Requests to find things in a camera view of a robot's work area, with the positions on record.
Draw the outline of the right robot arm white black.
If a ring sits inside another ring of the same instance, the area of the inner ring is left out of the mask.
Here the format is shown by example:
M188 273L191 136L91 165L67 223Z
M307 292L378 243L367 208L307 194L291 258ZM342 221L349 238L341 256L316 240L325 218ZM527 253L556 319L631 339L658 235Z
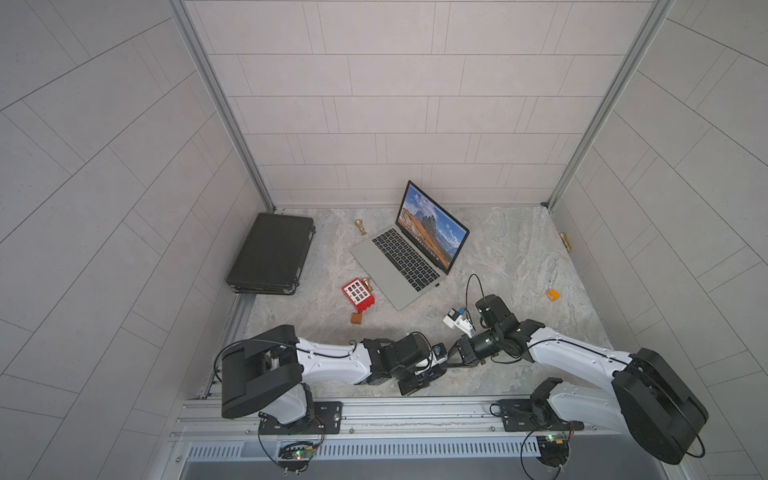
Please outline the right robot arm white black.
M486 330L475 333L466 310L450 310L446 326L462 335L454 351L462 366L474 367L504 352L512 362L557 368L585 381L579 387L550 377L531 394L538 430L556 421L580 421L630 435L657 460L678 465L700 444L709 419L703 403L657 352L599 348L561 334L545 324L518 321L504 301L488 295L476 304Z

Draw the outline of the gold chess piece centre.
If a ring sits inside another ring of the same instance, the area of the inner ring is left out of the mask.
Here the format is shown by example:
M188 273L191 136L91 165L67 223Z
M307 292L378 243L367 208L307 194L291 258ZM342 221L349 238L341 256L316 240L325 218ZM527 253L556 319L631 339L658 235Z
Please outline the gold chess piece centre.
M355 220L355 225L357 226L357 228L358 228L359 232L361 233L361 235L363 235L363 236L367 235L367 231L364 228L362 219L356 219Z

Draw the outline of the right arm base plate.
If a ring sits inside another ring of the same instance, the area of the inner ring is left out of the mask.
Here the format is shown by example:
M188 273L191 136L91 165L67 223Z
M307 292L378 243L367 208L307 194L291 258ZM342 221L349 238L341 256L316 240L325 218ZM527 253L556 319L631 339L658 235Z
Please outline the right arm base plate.
M560 418L543 400L502 399L490 405L489 413L502 420L506 432L571 432L584 429L580 421Z

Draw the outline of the red white toy block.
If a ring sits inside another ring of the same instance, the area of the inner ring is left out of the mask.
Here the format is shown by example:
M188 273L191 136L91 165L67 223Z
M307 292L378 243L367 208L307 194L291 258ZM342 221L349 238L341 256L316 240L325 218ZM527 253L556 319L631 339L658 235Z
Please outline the red white toy block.
M342 292L359 314L375 304L375 297L360 278L344 285Z

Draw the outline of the right corner aluminium post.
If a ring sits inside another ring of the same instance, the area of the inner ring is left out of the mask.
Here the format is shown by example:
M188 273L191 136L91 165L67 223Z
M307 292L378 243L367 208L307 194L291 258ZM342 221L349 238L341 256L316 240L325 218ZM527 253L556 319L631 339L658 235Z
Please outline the right corner aluminium post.
M550 198L546 202L543 202L542 206L547 207L549 210L553 210L557 206L571 179L574 177L580 164L589 153L589 149L592 147L592 144L608 120L608 117L613 112L634 72L639 67L640 62L652 44L664 20L667 18L668 12L674 3L674 0L656 0L651 4L646 18L630 44L629 49L598 105L595 114L581 136L563 174L555 186Z

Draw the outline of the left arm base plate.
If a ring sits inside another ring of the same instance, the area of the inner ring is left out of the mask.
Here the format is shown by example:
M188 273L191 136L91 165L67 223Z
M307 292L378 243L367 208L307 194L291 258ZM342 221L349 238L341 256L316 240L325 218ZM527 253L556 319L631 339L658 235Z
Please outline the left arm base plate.
M340 401L315 402L306 415L287 425L275 417L261 414L258 433L261 435L319 435L338 434L344 404Z

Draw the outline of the gold chess piece right wall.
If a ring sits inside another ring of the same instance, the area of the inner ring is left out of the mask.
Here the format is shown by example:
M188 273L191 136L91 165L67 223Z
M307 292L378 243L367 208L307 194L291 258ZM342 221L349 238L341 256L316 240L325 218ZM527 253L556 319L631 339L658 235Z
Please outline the gold chess piece right wall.
M565 232L560 232L559 236L560 236L560 238L562 240L562 243L563 243L564 247L566 248L566 251L567 252L571 252L572 251L572 246L570 245L570 242L568 240L567 234Z

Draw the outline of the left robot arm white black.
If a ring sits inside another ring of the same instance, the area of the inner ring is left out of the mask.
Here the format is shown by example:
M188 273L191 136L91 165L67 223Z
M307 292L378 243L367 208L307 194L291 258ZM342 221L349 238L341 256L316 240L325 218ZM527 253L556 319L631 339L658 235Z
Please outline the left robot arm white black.
M395 380L407 396L442 376L447 359L444 344L431 344L419 332L397 341L364 339L343 346L312 342L298 337L292 325L280 325L217 355L221 416L264 413L286 426L310 421L315 411L311 382L377 386Z

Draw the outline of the left corner aluminium post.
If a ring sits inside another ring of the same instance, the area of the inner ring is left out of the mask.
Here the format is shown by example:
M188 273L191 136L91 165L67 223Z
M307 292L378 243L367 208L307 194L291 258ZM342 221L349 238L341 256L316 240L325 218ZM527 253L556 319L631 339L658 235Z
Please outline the left corner aluminium post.
M276 210L274 202L272 201L267 186L258 171L252 153L237 123L233 109L216 77L213 65L205 52L200 36L195 30L185 2L180 0L169 0L168 8L179 30L181 38L197 67L202 83L211 96L213 104L221 117L223 126L234 144L234 148L244 162L246 170L251 176L267 211L273 213Z

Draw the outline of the black closed case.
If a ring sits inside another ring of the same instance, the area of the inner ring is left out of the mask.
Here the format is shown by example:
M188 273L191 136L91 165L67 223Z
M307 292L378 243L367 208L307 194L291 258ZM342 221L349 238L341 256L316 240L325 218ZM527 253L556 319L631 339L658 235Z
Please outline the black closed case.
M226 278L236 293L293 295L316 228L310 217L259 213Z

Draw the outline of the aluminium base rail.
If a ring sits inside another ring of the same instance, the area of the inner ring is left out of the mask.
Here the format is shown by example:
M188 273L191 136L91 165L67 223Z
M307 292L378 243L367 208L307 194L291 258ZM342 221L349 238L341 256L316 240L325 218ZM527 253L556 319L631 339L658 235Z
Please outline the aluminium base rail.
M329 436L346 437L459 437L506 432L500 418L489 413L493 402L502 399L546 401L566 421L580 421L584 427L608 430L633 437L651 427L648 409L630 400L617 400L600 389L561 383L527 396L466 397L357 397L319 399L344 404L340 431ZM255 413L237 419L221 416L220 401L183 402L167 435L170 441L241 439L256 436L261 424Z

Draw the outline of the silver laptop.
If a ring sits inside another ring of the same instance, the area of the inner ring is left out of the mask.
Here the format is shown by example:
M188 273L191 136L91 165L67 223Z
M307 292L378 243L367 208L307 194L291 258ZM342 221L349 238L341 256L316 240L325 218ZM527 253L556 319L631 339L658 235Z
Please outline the silver laptop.
M445 280L469 235L466 226L410 181L395 223L350 252L401 311Z

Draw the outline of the corner aluminium post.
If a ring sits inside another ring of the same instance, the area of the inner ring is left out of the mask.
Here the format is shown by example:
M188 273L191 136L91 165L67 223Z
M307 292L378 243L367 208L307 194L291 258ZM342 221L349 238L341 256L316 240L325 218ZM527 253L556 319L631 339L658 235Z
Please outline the corner aluminium post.
M168 8L179 30L181 38L197 67L202 83L211 96L213 104L221 117L223 126L234 144L234 148L244 162L246 170L251 176L267 211L273 213L276 210L274 202L272 201L267 186L258 171L252 153L237 123L233 109L216 77L213 65L205 52L200 36L195 30L185 2L180 0L169 0Z
M563 174L555 186L550 198L546 202L543 202L542 206L547 207L549 210L553 210L557 206L571 179L574 177L580 164L589 153L589 149L592 147L592 144L608 120L608 117L613 112L634 72L639 67L640 62L652 44L664 20L667 18L668 12L674 3L674 0L656 0L651 4L646 18L630 44L629 49L598 105L595 114L581 136Z

